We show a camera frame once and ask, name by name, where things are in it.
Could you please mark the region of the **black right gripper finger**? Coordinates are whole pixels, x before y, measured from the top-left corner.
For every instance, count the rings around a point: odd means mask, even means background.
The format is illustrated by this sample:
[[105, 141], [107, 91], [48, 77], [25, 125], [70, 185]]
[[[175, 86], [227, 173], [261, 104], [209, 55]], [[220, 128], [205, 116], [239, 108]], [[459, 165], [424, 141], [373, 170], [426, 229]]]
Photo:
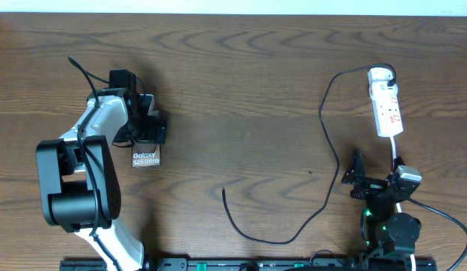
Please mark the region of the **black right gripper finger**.
[[380, 185], [363, 182], [353, 186], [350, 196], [354, 199], [368, 199], [379, 192]]
[[353, 156], [350, 164], [345, 171], [341, 182], [343, 184], [359, 184], [365, 180], [365, 164], [362, 159], [362, 154], [359, 148], [353, 151]]

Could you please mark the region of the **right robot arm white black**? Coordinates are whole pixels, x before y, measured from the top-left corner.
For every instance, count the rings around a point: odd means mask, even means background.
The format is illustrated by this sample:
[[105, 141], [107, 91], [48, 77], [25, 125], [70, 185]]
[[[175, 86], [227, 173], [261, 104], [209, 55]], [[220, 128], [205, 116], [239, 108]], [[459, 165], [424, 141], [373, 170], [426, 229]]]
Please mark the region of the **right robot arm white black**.
[[422, 176], [418, 169], [406, 166], [401, 157], [395, 158], [394, 171], [384, 179], [366, 175], [359, 149], [353, 157], [341, 182], [353, 186], [350, 196], [364, 200], [361, 214], [361, 236], [367, 250], [360, 256], [360, 264], [374, 269], [382, 262], [408, 264], [420, 236], [420, 220], [400, 212], [396, 205], [405, 201], [419, 186]]

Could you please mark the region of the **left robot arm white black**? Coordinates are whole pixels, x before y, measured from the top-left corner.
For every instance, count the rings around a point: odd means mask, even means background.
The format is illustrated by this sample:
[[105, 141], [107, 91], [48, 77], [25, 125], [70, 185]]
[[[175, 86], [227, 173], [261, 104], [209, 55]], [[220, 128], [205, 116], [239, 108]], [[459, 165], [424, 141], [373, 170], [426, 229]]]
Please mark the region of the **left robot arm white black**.
[[120, 217], [121, 190], [110, 147], [131, 148], [135, 167], [158, 166], [166, 121], [154, 96], [126, 69], [109, 72], [107, 87], [93, 90], [78, 122], [36, 148], [43, 216], [51, 226], [88, 242], [107, 270], [152, 270], [145, 245]]

